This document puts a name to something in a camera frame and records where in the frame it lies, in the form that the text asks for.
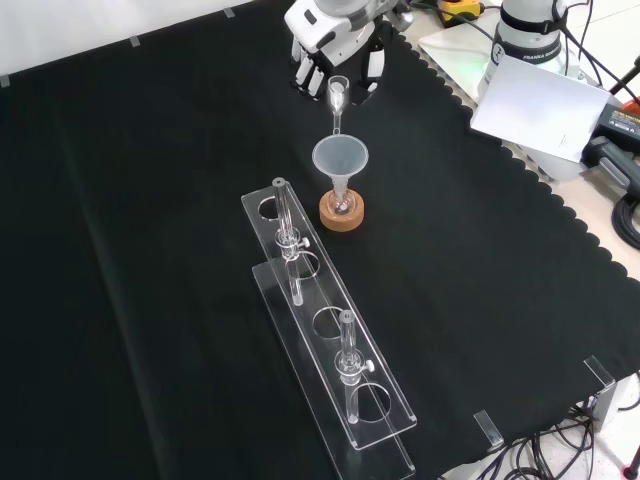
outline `acrylic stand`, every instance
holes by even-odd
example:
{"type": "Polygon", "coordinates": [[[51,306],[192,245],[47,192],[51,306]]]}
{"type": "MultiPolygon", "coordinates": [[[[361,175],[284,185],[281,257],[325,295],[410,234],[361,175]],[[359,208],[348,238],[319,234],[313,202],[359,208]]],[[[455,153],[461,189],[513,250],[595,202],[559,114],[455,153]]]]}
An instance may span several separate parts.
{"type": "Polygon", "coordinates": [[[411,477],[398,434],[416,417],[293,189],[277,178],[242,203],[268,259],[253,274],[339,478],[411,477]]]}

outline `cable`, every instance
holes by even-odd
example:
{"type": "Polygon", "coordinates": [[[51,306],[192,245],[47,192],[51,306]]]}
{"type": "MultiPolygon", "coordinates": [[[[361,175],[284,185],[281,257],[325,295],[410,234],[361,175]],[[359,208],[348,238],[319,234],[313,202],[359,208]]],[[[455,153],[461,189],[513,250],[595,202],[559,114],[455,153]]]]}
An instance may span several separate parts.
{"type": "Polygon", "coordinates": [[[613,209],[611,223],[618,236],[627,245],[640,250],[640,232],[633,226],[633,213],[640,201],[627,194],[622,197],[613,209]]]}
{"type": "Polygon", "coordinates": [[[444,13],[445,15],[451,15],[453,18],[456,18],[456,19],[460,20],[462,23],[466,23],[467,25],[471,25],[473,28],[475,28],[480,33],[482,33],[485,37],[487,37],[489,40],[491,40],[492,43],[495,42],[495,39],[493,38],[493,35],[487,33],[486,30],[483,30],[482,28],[477,26],[475,23],[473,23],[471,20],[465,18],[462,15],[458,15],[457,13],[453,13],[453,12],[448,12],[448,11],[443,10],[441,8],[434,7],[433,5],[426,5],[424,3],[413,3],[412,2],[412,3],[409,4],[409,6],[411,6],[413,8],[417,8],[418,10],[435,10],[436,12],[444,13]]]}
{"type": "Polygon", "coordinates": [[[507,476],[505,477],[505,480],[515,480],[518,478],[524,478],[527,479],[527,475],[530,475],[532,477],[537,477],[541,480],[555,480],[557,478],[560,478],[562,475],[564,475],[566,473],[566,471],[569,470],[569,468],[571,468],[571,466],[573,466],[573,464],[577,461],[577,459],[579,458],[579,456],[589,450],[589,449],[593,449],[594,447],[594,443],[593,443],[593,436],[592,433],[589,433],[589,438],[591,439],[591,443],[589,445],[585,445],[585,441],[583,440],[583,443],[581,446],[577,446],[577,445],[573,445],[571,444],[571,446],[573,448],[575,448],[577,451],[576,456],[574,456],[569,465],[567,467],[565,467],[564,471],[561,472],[557,477],[554,477],[553,474],[551,473],[549,466],[546,462],[546,459],[544,458],[544,455],[542,454],[542,450],[540,449],[540,438],[545,436],[545,435],[551,435],[553,433],[561,433],[565,430],[571,430],[574,428],[578,428],[578,427],[583,427],[586,429],[591,429],[591,432],[593,432],[593,418],[590,417],[586,412],[584,412],[584,410],[582,409],[578,409],[576,408],[572,408],[569,416],[567,417],[568,420],[572,420],[575,421],[576,423],[573,425],[567,425],[564,427],[560,427],[559,425],[556,425],[554,428],[547,430],[545,432],[542,433],[537,433],[535,435],[532,435],[531,437],[525,438],[523,440],[518,440],[517,442],[511,443],[511,444],[505,444],[502,447],[502,450],[499,450],[501,453],[491,462],[491,464],[489,464],[489,466],[480,474],[480,476],[478,477],[478,480],[485,480],[487,475],[489,474],[489,472],[492,472],[491,477],[489,478],[489,480],[496,480],[498,477],[498,474],[500,473],[500,468],[502,467],[502,464],[504,462],[504,459],[507,455],[508,452],[510,452],[511,450],[513,450],[516,447],[520,447],[517,457],[516,457],[516,469],[512,470],[511,472],[509,472],[507,474],[507,476]],[[520,457],[522,456],[522,452],[524,451],[524,449],[526,448],[526,445],[532,441],[532,446],[534,445],[535,442],[535,447],[534,447],[534,467],[523,467],[520,465],[520,457]]]}
{"type": "MultiPolygon", "coordinates": [[[[578,47],[580,46],[580,44],[578,43],[576,38],[573,36],[573,34],[569,31],[569,29],[567,28],[566,25],[564,27],[562,27],[562,31],[564,32],[565,35],[567,35],[569,37],[569,40],[571,40],[578,47]]],[[[633,93],[631,91],[631,89],[629,88],[629,86],[626,83],[624,83],[622,80],[620,80],[618,77],[616,77],[613,73],[611,73],[611,71],[607,67],[605,67],[597,58],[595,58],[593,55],[591,55],[591,53],[589,53],[589,51],[586,48],[582,48],[582,51],[584,52],[585,57],[587,57],[588,59],[590,59],[593,62],[595,62],[596,65],[598,65],[600,68],[602,68],[602,70],[604,70],[607,73],[607,75],[609,75],[616,82],[621,84],[622,88],[624,88],[629,93],[629,95],[631,95],[631,98],[633,98],[635,100],[635,102],[638,104],[638,106],[640,106],[640,98],[636,97],[635,93],[633,93]]]]}
{"type": "Polygon", "coordinates": [[[589,16],[587,17],[587,24],[584,26],[584,30],[582,32],[582,38],[580,39],[580,48],[578,49],[578,60],[582,58],[582,49],[584,46],[584,39],[587,36],[587,30],[589,29],[589,25],[591,24],[591,17],[593,16],[593,0],[589,1],[589,16]]]}
{"type": "MultiPolygon", "coordinates": [[[[584,31],[582,32],[582,39],[580,40],[580,48],[578,50],[578,60],[582,57],[582,45],[584,44],[584,38],[587,35],[587,29],[589,28],[589,24],[591,23],[591,15],[593,14],[593,0],[588,0],[587,2],[584,2],[584,3],[575,3],[567,7],[567,11],[569,11],[574,7],[583,7],[586,5],[589,5],[589,16],[587,17],[587,24],[585,25],[584,31]]],[[[564,76],[566,77],[567,74],[569,73],[569,38],[566,35],[564,36],[564,42],[565,42],[565,50],[566,50],[566,58],[565,58],[566,63],[564,67],[564,76]]]]}
{"type": "MultiPolygon", "coordinates": [[[[640,373],[636,373],[636,375],[638,376],[638,379],[640,379],[640,373]]],[[[618,409],[619,412],[628,412],[629,410],[633,410],[634,408],[638,408],[640,407],[640,399],[638,399],[638,401],[636,403],[634,403],[633,405],[631,405],[630,407],[620,407],[618,409]]]]}

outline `black cable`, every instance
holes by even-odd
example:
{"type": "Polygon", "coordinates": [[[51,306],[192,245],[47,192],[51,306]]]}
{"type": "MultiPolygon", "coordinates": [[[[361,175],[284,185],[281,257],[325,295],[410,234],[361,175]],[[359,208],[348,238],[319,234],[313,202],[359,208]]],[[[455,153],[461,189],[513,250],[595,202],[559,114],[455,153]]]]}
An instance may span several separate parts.
{"type": "Polygon", "coordinates": [[[427,5],[427,4],[424,4],[424,3],[413,3],[412,2],[412,3],[409,4],[409,6],[411,6],[413,8],[417,8],[418,10],[434,10],[436,12],[444,13],[445,15],[451,15],[453,18],[456,18],[456,19],[460,20],[462,23],[466,23],[467,25],[471,25],[473,28],[475,28],[480,33],[482,33],[485,37],[487,37],[489,40],[491,40],[492,43],[495,42],[495,39],[493,38],[493,36],[491,34],[489,34],[486,30],[480,28],[475,23],[473,23],[471,20],[465,18],[462,15],[458,15],[457,13],[453,13],[453,12],[448,12],[447,10],[443,10],[441,8],[434,7],[433,5],[427,5]]]}
{"type": "MultiPolygon", "coordinates": [[[[543,437],[545,435],[551,435],[553,433],[560,433],[563,432],[565,430],[571,430],[574,428],[578,428],[578,427],[585,427],[588,428],[589,425],[593,425],[593,419],[589,417],[588,414],[586,414],[583,410],[577,409],[574,411],[574,409],[572,409],[572,411],[569,414],[568,417],[569,420],[573,420],[576,423],[573,425],[567,425],[564,427],[560,427],[558,425],[556,425],[554,428],[547,430],[546,432],[542,432],[539,434],[536,434],[537,437],[543,437]],[[587,417],[587,420],[578,420],[578,417],[587,417]]],[[[493,474],[490,477],[490,480],[496,480],[498,477],[498,474],[500,473],[500,468],[502,467],[502,464],[504,462],[504,459],[507,455],[508,452],[510,452],[513,448],[520,446],[522,450],[524,450],[524,446],[526,446],[526,443],[528,443],[530,441],[531,437],[525,438],[523,440],[518,440],[517,442],[511,443],[511,444],[505,444],[500,450],[498,450],[499,452],[501,452],[490,464],[489,466],[478,476],[478,480],[484,480],[486,478],[486,476],[489,474],[489,472],[493,471],[493,474]]],[[[533,472],[528,470],[528,468],[531,467],[520,467],[520,471],[522,472],[522,474],[520,474],[520,472],[517,472],[517,475],[513,475],[513,471],[510,472],[510,474],[512,475],[512,480],[515,478],[527,478],[526,475],[532,475],[538,478],[542,479],[542,473],[540,472],[533,472]]]]}
{"type": "MultiPolygon", "coordinates": [[[[569,40],[571,40],[578,47],[580,46],[580,44],[578,43],[578,40],[576,40],[576,38],[569,31],[569,29],[567,28],[566,25],[564,27],[562,27],[562,31],[564,32],[565,35],[567,35],[569,37],[569,40]]],[[[621,84],[622,88],[624,88],[629,93],[629,95],[631,95],[631,98],[633,98],[635,100],[635,102],[638,104],[638,106],[640,106],[640,98],[636,97],[635,93],[633,93],[631,91],[631,89],[629,88],[629,86],[626,83],[624,83],[622,80],[620,80],[618,77],[616,77],[613,73],[611,73],[611,70],[609,70],[607,67],[605,67],[602,64],[602,62],[600,62],[597,58],[595,58],[593,55],[591,55],[591,53],[589,53],[589,51],[586,48],[582,48],[582,51],[583,51],[585,57],[587,57],[588,59],[591,59],[593,62],[596,63],[596,65],[598,65],[600,68],[602,68],[602,70],[604,70],[607,73],[607,75],[609,75],[616,82],[621,84]]]]}
{"type": "Polygon", "coordinates": [[[593,0],[589,1],[589,16],[587,17],[587,24],[584,26],[584,31],[582,32],[582,38],[580,39],[580,47],[578,49],[578,60],[582,58],[582,49],[584,46],[584,39],[587,36],[587,30],[589,29],[589,25],[591,24],[591,17],[593,16],[593,0]]]}
{"type": "Polygon", "coordinates": [[[564,64],[564,76],[569,74],[569,37],[564,36],[564,49],[565,49],[565,64],[564,64]]]}
{"type": "MultiPolygon", "coordinates": [[[[636,375],[638,376],[638,379],[640,380],[640,373],[636,373],[636,375]]],[[[638,407],[640,407],[640,398],[638,399],[638,401],[636,403],[634,403],[630,407],[620,407],[618,409],[618,411],[619,412],[628,412],[629,410],[633,410],[634,408],[638,408],[638,407]]]]}
{"type": "Polygon", "coordinates": [[[640,250],[640,232],[633,226],[633,213],[639,203],[640,200],[626,194],[616,203],[611,214],[613,229],[627,245],[636,250],[640,250]]]}
{"type": "MultiPolygon", "coordinates": [[[[584,42],[584,37],[587,33],[587,28],[589,28],[589,23],[591,22],[591,12],[593,11],[593,0],[589,0],[584,3],[576,3],[574,5],[570,5],[569,7],[567,7],[567,11],[569,11],[574,7],[582,7],[585,5],[589,5],[589,18],[587,18],[587,25],[584,27],[584,32],[582,33],[582,42],[584,42]]],[[[567,74],[569,73],[569,38],[566,35],[564,36],[564,44],[565,44],[565,50],[566,50],[566,58],[565,58],[566,63],[564,67],[564,76],[566,77],[567,74]]],[[[580,52],[578,53],[578,59],[580,59],[581,55],[582,55],[582,47],[580,47],[580,52]]]]}

